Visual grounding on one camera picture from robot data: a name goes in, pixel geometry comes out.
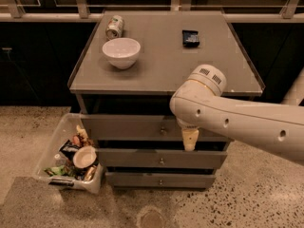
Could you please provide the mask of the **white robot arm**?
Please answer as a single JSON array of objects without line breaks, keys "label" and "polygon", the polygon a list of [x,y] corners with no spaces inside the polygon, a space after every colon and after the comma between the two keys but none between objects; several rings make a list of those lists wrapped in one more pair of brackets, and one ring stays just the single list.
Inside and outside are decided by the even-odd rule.
[{"label": "white robot arm", "polygon": [[304,107],[224,98],[224,74],[200,65],[177,89],[170,109],[180,127],[199,128],[304,163]]}]

